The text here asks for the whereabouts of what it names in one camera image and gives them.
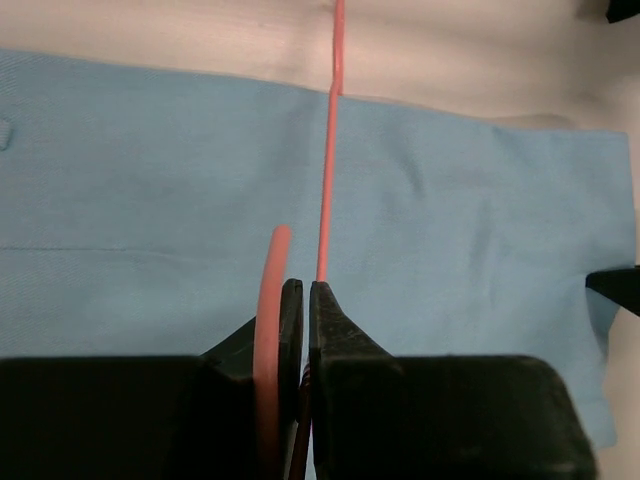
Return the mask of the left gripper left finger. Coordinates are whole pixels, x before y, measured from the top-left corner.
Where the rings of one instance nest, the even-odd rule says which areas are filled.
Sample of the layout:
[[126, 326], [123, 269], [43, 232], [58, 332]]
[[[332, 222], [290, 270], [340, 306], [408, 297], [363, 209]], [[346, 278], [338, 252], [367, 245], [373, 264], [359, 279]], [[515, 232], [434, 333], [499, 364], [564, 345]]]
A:
[[201, 355], [29, 357], [1, 362], [5, 479], [283, 479], [291, 462], [303, 285], [286, 281], [279, 440], [258, 455], [253, 322]]

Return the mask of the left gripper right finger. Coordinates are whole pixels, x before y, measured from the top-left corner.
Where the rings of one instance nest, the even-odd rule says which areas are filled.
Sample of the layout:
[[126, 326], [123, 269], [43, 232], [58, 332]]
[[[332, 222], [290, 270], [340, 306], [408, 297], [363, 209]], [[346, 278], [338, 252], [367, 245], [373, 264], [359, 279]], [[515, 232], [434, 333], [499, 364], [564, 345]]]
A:
[[310, 291], [320, 479], [594, 479], [597, 461], [559, 374], [529, 356], [396, 357]]

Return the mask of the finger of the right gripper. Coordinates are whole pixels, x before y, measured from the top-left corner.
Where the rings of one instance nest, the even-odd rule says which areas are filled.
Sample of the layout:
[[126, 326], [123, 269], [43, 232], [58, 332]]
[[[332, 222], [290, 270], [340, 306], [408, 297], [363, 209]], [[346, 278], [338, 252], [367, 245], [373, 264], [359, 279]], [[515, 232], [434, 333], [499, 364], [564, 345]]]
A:
[[640, 314], [640, 267], [602, 270], [586, 277], [585, 285], [634, 315]]
[[609, 23], [619, 23], [640, 14], [640, 0], [609, 0], [606, 19]]

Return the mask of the pink wire hanger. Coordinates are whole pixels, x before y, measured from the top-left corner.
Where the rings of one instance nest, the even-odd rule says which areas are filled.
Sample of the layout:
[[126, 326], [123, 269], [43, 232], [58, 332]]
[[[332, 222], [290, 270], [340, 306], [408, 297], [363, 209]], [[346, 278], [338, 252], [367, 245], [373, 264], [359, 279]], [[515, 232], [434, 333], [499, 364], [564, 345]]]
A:
[[[316, 280], [324, 282], [330, 244], [338, 100], [343, 92], [345, 3], [334, 3], [332, 80], [328, 93], [322, 202], [316, 262]], [[255, 425], [259, 472], [274, 479], [279, 463], [279, 318], [281, 286], [284, 280], [291, 230], [277, 226], [271, 236], [257, 303], [253, 349]]]

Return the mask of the light blue trousers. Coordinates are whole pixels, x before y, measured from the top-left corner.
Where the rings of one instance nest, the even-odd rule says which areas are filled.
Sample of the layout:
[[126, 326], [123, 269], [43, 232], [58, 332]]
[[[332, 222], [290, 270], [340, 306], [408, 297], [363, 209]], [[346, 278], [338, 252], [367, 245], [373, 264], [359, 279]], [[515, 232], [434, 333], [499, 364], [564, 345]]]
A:
[[[256, 310], [272, 229], [315, 273], [327, 100], [288, 86], [1, 54], [1, 353], [196, 354]], [[525, 354], [597, 447], [630, 266], [628, 142], [339, 103], [328, 280], [395, 355]]]

